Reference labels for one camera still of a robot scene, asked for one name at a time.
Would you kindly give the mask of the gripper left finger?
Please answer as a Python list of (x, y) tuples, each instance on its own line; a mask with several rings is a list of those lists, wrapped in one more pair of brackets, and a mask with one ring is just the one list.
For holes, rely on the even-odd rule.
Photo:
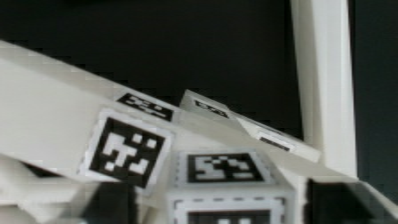
[(87, 224), (139, 224), (135, 189), (126, 183), (105, 182), (91, 198), (82, 218)]

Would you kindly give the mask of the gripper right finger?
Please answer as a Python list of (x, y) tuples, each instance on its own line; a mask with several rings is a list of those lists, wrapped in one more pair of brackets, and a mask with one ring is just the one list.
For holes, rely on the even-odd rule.
[(308, 181), (306, 224), (384, 224), (386, 209), (361, 182)]

